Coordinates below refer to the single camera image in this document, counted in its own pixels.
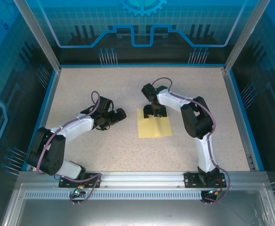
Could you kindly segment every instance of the glass panel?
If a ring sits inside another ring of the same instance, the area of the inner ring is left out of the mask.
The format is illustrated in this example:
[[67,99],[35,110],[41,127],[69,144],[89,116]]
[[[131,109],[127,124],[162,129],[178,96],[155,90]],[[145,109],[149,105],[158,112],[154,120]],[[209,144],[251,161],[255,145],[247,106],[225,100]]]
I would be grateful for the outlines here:
[[61,64],[223,64],[257,0],[28,0]]
[[275,182],[275,0],[259,20],[233,73],[263,166]]
[[[52,71],[16,5],[12,0],[0,1],[0,221]],[[8,152],[14,147],[22,152]]]

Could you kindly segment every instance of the beige tabletop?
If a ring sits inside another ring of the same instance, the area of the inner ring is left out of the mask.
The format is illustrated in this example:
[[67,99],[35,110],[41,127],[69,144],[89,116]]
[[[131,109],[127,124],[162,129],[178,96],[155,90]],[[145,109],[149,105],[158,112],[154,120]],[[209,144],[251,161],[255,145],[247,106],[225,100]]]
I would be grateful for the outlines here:
[[212,135],[217,164],[230,171],[249,170],[220,68],[63,68],[47,128],[62,125],[93,105],[93,90],[127,114],[108,131],[94,129],[74,139],[65,149],[65,159],[88,171],[196,171],[194,139],[185,131],[179,112],[167,108],[172,136],[138,138],[137,109],[148,104],[141,89],[159,77],[170,77],[171,90],[178,94],[204,98],[217,124]]

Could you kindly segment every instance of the vent slot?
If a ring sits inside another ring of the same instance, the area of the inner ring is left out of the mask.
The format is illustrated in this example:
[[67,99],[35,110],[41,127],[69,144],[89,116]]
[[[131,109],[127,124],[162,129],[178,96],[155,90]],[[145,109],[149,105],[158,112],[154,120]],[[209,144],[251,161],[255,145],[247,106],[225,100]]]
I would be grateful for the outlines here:
[[[80,198],[85,199],[89,191]],[[25,199],[68,200],[72,191],[27,191]],[[91,200],[200,200],[201,191],[94,191]]]

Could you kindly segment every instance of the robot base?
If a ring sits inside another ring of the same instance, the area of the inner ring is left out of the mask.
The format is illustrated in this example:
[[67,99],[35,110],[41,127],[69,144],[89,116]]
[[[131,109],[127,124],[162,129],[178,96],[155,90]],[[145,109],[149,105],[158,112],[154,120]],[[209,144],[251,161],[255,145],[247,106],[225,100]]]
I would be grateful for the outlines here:
[[[85,178],[82,178],[82,179],[87,179],[87,178],[90,178],[94,175],[96,175],[97,173],[85,173]],[[94,178],[92,179],[91,181],[89,181],[87,184],[85,184],[85,188],[93,188],[95,182],[97,181],[97,178]],[[63,188],[77,188],[79,185],[82,185],[84,184],[83,183],[78,183],[78,182],[72,182],[72,181],[69,181],[65,178],[60,178],[59,180],[59,187],[63,187]],[[100,187],[100,181],[97,183],[96,185],[96,188],[99,188]]]
[[226,179],[223,173],[218,173],[214,180],[206,185],[199,179],[199,173],[187,172],[184,174],[185,188],[220,188],[220,183],[217,179],[222,180],[222,188],[226,188]]

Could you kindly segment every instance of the yellow sponge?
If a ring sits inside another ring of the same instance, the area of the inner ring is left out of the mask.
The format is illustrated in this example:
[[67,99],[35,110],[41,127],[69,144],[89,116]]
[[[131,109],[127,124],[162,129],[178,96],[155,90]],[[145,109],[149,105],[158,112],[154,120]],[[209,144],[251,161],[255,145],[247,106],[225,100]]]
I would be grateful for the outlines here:
[[172,130],[168,117],[154,117],[144,119],[143,109],[137,110],[138,138],[153,138],[172,136]]

